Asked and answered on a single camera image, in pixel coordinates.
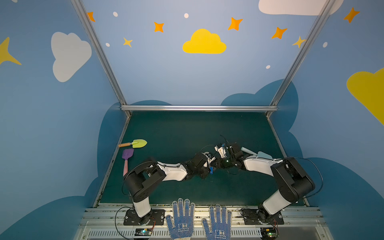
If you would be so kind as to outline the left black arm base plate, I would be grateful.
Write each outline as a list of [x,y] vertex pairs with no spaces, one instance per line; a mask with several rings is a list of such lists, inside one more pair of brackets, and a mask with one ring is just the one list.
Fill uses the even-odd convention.
[[151,210],[145,216],[139,217],[135,210],[127,210],[124,226],[163,226],[165,212],[165,210]]

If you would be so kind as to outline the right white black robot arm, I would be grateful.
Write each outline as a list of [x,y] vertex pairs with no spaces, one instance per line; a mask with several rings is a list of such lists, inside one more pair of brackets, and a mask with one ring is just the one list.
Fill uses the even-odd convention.
[[206,152],[204,164],[212,174],[216,169],[236,167],[240,170],[258,172],[272,176],[278,189],[258,206],[255,221],[272,224],[277,221],[281,210],[296,203],[315,190],[316,185],[299,162],[293,158],[276,159],[259,151],[255,153],[238,144],[215,146],[215,152]]

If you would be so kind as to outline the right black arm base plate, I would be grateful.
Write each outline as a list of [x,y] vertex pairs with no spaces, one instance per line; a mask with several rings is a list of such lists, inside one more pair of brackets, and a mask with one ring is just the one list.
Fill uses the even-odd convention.
[[245,225],[283,225],[284,220],[281,212],[274,215],[268,214],[265,210],[242,208],[240,214],[244,219]]

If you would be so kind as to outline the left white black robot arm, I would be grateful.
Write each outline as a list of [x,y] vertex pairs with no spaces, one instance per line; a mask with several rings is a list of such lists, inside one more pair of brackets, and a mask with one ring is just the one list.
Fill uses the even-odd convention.
[[128,224],[146,225],[150,221],[152,208],[149,196],[160,183],[188,181],[195,176],[204,179],[213,172],[212,163],[215,160],[215,155],[209,152],[198,153],[192,159],[177,164],[161,163],[148,158],[129,170],[128,160],[125,159],[123,186],[128,189],[135,210],[134,214],[129,214],[133,219],[128,220]]

